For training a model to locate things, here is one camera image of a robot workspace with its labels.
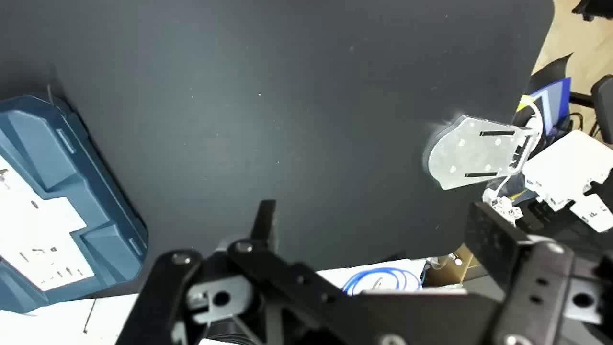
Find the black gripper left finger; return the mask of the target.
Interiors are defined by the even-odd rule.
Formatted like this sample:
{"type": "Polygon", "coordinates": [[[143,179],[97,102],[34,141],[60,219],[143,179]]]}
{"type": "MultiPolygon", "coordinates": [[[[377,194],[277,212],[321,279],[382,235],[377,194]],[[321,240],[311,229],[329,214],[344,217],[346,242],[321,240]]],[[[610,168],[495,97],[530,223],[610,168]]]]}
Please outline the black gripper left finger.
{"type": "Polygon", "coordinates": [[[114,345],[331,345],[332,286],[273,250],[275,202],[258,204],[246,239],[208,258],[158,256],[114,345]]]}

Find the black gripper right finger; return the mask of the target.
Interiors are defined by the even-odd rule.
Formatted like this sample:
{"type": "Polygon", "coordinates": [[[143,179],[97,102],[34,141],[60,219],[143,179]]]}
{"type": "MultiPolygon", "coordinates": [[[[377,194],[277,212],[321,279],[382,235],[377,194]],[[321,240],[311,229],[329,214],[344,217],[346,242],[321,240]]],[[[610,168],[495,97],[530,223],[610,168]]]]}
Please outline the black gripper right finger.
{"type": "Polygon", "coordinates": [[[610,254],[580,256],[562,242],[530,239],[486,204],[472,204],[463,244],[503,290],[493,345],[562,345],[564,321],[613,344],[610,254]]]}

